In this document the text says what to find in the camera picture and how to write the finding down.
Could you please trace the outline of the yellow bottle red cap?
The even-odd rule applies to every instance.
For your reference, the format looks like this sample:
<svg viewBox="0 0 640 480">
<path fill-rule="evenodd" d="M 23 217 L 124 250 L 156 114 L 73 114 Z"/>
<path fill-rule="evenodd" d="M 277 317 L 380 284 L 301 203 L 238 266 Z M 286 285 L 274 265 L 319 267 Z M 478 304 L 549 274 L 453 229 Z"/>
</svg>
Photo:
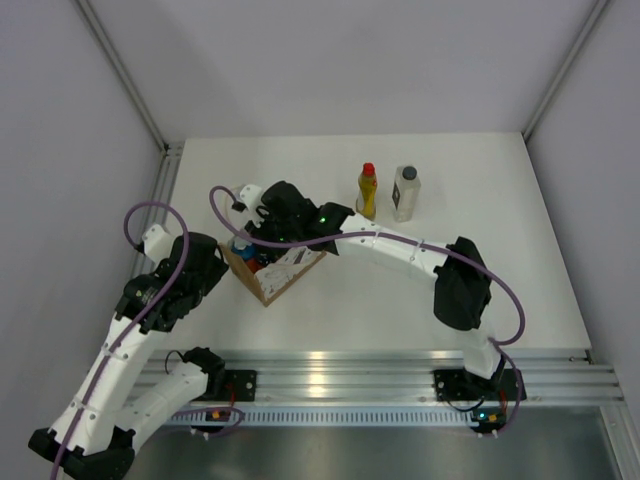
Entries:
<svg viewBox="0 0 640 480">
<path fill-rule="evenodd" d="M 378 182 L 373 163 L 363 164 L 357 183 L 359 194 L 356 200 L 356 210 L 365 218 L 374 220 L 377 212 L 375 197 Z"/>
</svg>

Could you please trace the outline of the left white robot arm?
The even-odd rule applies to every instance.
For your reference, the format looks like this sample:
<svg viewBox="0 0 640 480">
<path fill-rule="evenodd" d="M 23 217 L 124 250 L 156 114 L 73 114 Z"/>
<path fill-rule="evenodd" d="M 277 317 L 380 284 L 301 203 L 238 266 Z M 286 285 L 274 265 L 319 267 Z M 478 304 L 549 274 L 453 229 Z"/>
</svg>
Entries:
<svg viewBox="0 0 640 480">
<path fill-rule="evenodd" d="M 218 242 L 201 233 L 174 237 L 155 225 L 138 249 L 154 262 L 154 271 L 126 283 L 81 387 L 64 413 L 28 442 L 73 479 L 123 478 L 141 446 L 181 407 L 225 390 L 224 360 L 194 347 L 161 382 L 128 400 L 150 356 L 228 270 Z"/>
</svg>

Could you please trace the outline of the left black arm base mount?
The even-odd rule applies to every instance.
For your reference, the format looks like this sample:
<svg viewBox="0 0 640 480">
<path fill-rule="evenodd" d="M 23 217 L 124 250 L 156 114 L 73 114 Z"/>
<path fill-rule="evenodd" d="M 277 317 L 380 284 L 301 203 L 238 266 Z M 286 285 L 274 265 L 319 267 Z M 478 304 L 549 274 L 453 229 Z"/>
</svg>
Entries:
<svg viewBox="0 0 640 480">
<path fill-rule="evenodd" d="M 255 370 L 226 370 L 218 400 L 227 403 L 254 402 L 258 373 Z"/>
</svg>

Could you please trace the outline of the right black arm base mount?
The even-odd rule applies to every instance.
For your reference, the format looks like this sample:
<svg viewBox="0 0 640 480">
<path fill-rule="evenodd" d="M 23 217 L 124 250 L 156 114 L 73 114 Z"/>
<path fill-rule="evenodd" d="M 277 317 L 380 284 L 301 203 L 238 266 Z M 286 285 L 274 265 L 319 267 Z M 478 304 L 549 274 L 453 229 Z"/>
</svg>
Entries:
<svg viewBox="0 0 640 480">
<path fill-rule="evenodd" d="M 442 402 L 471 402 L 481 400 L 508 402 L 526 400 L 527 393 L 513 369 L 502 369 L 491 379 L 484 379 L 463 368 L 446 368 L 433 371 L 436 398 Z"/>
</svg>

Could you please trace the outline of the clear square bottle grey cap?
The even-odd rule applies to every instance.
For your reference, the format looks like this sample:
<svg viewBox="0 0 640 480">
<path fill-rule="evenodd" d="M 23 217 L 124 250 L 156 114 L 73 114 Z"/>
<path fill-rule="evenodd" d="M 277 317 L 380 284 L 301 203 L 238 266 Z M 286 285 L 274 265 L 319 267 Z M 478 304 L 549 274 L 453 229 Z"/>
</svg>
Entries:
<svg viewBox="0 0 640 480">
<path fill-rule="evenodd" d="M 393 214 L 396 222 L 407 222 L 412 218 L 421 181 L 417 169 L 412 165 L 396 169 L 392 190 Z"/>
</svg>

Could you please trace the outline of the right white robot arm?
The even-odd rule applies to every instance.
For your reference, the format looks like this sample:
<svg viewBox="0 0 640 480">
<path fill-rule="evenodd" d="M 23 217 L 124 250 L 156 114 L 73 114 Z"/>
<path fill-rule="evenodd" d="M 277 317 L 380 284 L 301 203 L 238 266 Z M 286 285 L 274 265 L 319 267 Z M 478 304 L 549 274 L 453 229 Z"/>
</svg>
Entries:
<svg viewBox="0 0 640 480">
<path fill-rule="evenodd" d="M 403 237 L 350 207 L 334 202 L 317 206 L 286 181 L 268 189 L 244 186 L 239 202 L 247 208 L 247 228 L 255 239 L 293 244 L 322 238 L 310 248 L 358 257 L 428 284 L 435 318 L 456 333 L 467 389 L 488 397 L 500 388 L 505 361 L 481 326 L 491 300 L 491 278 L 473 241 L 459 237 L 428 248 L 423 240 Z"/>
</svg>

